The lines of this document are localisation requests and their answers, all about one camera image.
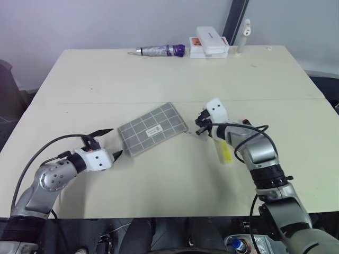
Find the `table surface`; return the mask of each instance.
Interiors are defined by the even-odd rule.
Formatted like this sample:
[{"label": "table surface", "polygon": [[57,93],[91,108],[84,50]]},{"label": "table surface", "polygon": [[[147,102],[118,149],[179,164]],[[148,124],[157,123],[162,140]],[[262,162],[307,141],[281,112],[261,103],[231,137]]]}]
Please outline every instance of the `table surface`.
[{"label": "table surface", "polygon": [[[229,118],[269,124],[286,175],[308,212],[339,209],[336,144],[339,117],[282,46],[246,47],[227,59],[136,57],[129,50],[66,50],[0,153],[0,216],[9,216],[16,181],[49,140],[117,128],[171,101],[194,132],[202,106],[221,98]],[[116,130],[100,137],[114,152]],[[20,193],[43,160],[81,146],[79,139],[48,148],[29,169]],[[247,215],[255,186],[233,158],[222,165],[207,137],[179,134],[136,156],[123,153],[113,168],[81,173],[63,190],[60,217]]]}]

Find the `box label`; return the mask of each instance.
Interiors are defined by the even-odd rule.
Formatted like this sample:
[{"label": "box label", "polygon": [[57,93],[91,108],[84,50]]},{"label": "box label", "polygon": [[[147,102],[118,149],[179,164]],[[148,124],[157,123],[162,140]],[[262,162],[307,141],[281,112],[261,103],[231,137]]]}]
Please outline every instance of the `box label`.
[{"label": "box label", "polygon": [[153,135],[155,134],[158,134],[159,132],[162,132],[163,131],[163,128],[161,128],[161,125],[158,124],[148,130],[146,130],[146,134],[148,137],[152,137]]}]

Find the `black cable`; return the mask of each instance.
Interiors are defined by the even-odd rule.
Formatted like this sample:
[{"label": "black cable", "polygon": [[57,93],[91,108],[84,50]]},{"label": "black cable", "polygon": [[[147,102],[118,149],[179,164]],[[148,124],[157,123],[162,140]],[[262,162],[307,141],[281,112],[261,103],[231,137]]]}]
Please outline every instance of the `black cable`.
[{"label": "black cable", "polygon": [[13,199],[12,199],[12,204],[11,204],[11,213],[13,212],[14,210],[14,207],[15,207],[15,203],[16,203],[16,198],[17,198],[17,194],[19,192],[19,189],[20,189],[20,185],[22,183],[22,180],[28,170],[28,168],[31,166],[31,164],[33,163],[33,161],[37,158],[37,156],[42,153],[44,151],[44,149],[46,149],[48,146],[50,146],[51,144],[61,140],[61,139],[65,139],[65,138],[72,138],[72,137],[81,137],[81,138],[92,138],[90,137],[89,135],[83,135],[83,134],[69,134],[69,135],[63,135],[63,136],[60,136],[56,139],[53,139],[51,141],[49,141],[47,144],[45,144],[42,148],[40,148],[40,150],[38,152],[36,152],[33,157],[29,160],[29,162],[26,164],[25,168],[23,169],[18,181],[17,181],[17,184],[16,184],[16,188],[15,188],[15,191],[14,191],[14,194],[13,194]]},{"label": "black cable", "polygon": [[259,136],[260,134],[264,135],[268,140],[269,142],[271,143],[276,155],[278,155],[278,150],[276,149],[276,146],[273,142],[273,140],[271,139],[271,137],[269,135],[267,135],[265,133],[265,131],[269,128],[268,125],[263,125],[263,126],[259,126],[259,127],[254,127],[254,126],[251,126],[251,125],[247,125],[247,124],[237,124],[237,123],[203,123],[203,122],[200,122],[199,123],[200,125],[199,126],[225,126],[225,127],[229,127],[229,126],[232,126],[232,127],[240,127],[240,128],[246,128],[246,129],[250,129],[250,130],[253,130],[253,131],[256,131],[257,133],[250,136],[249,138],[245,139],[244,141],[242,141],[239,145],[237,145],[237,147],[234,149],[234,155],[235,157],[241,161],[242,163],[244,163],[244,161],[238,156],[237,154],[237,151],[239,150],[239,148],[241,146],[243,146],[245,143],[247,143],[249,140],[252,140],[253,138]]},{"label": "black cable", "polygon": [[55,211],[54,211],[53,209],[51,210],[51,214],[54,216],[56,225],[57,225],[57,227],[58,227],[58,231],[59,231],[60,234],[61,234],[61,237],[62,237],[62,239],[63,239],[63,242],[64,242],[64,245],[65,245],[66,251],[67,251],[67,253],[70,253],[70,251],[69,251],[69,246],[68,246],[68,243],[67,243],[67,238],[66,238],[66,236],[65,236],[65,233],[64,233],[64,231],[63,231],[63,228],[61,227],[59,218],[58,218],[57,214],[55,213]]},{"label": "black cable", "polygon": [[254,139],[255,137],[259,136],[260,134],[263,134],[263,133],[269,128],[269,126],[268,126],[268,125],[263,125],[263,126],[257,127],[257,129],[261,129],[261,128],[263,128],[261,131],[259,131],[259,132],[257,132],[256,134],[250,136],[249,138],[245,139],[245,140],[242,141],[239,145],[237,145],[236,148],[234,149],[234,156],[235,156],[239,161],[241,161],[242,163],[245,163],[245,162],[244,162],[244,160],[241,159],[241,158],[238,156],[238,154],[237,154],[239,148],[240,148],[241,146],[243,146],[245,143],[247,143],[249,140],[252,140],[252,139]]},{"label": "black cable", "polygon": [[251,236],[251,239],[252,239],[252,242],[253,242],[253,245],[254,245],[254,248],[255,248],[257,254],[261,254],[260,251],[259,251],[258,245],[256,244],[256,241],[255,241],[255,238],[254,238],[254,235],[253,235],[253,229],[252,229],[253,210],[254,210],[254,205],[255,205],[257,198],[258,198],[258,195],[255,194],[255,197],[252,201],[251,210],[249,211],[249,234]]},{"label": "black cable", "polygon": [[48,160],[45,160],[45,161],[41,164],[41,166],[42,166],[42,165],[45,165],[46,163],[49,163],[49,162],[51,162],[51,161],[53,161],[53,160],[56,160],[56,159],[59,159],[59,157],[58,157],[58,156],[55,156],[55,157],[53,157],[53,158],[50,158],[50,159],[48,159]]}]

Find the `floor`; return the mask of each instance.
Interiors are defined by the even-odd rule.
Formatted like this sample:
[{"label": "floor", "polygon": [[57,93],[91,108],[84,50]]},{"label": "floor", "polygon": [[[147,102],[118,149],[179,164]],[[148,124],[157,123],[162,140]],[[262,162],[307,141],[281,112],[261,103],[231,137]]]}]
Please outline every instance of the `floor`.
[{"label": "floor", "polygon": [[[311,214],[311,218],[315,228],[323,229],[329,234],[337,238],[339,237],[339,212]],[[179,229],[179,232],[183,232],[186,219],[183,217],[157,218],[152,250],[168,248],[173,244],[173,239],[169,238],[170,234],[168,234],[168,231],[170,229],[168,228],[169,223],[166,220],[170,220],[172,227],[174,224]],[[248,229],[242,226],[243,223],[246,224],[248,222],[248,217],[210,217],[209,219],[213,222],[223,239],[232,234],[248,234]],[[55,220],[48,220],[39,242],[41,253],[72,254],[78,248],[85,247],[90,254],[104,254],[103,251],[100,251],[100,248],[97,248],[98,241],[101,235],[109,232],[111,232],[113,237],[113,254],[118,253],[121,241],[131,221],[132,219],[130,218],[60,219],[58,221],[61,226],[60,230]],[[253,224],[257,229],[255,233],[267,234],[265,224],[259,217],[255,218]],[[5,219],[0,220],[0,233],[4,225]],[[61,231],[65,235],[69,252],[66,251],[65,241],[60,234]]]}]

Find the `gray wall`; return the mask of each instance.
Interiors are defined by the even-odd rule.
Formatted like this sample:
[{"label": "gray wall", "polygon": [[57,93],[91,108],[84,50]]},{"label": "gray wall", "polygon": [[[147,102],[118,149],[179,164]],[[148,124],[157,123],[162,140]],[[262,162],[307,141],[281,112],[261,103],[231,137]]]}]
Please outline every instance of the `gray wall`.
[{"label": "gray wall", "polygon": [[305,70],[339,77],[338,0],[250,0],[246,18],[247,44],[285,45]]},{"label": "gray wall", "polygon": [[0,59],[25,89],[40,87],[64,49],[188,43],[195,28],[221,34],[231,0],[3,0]]}]

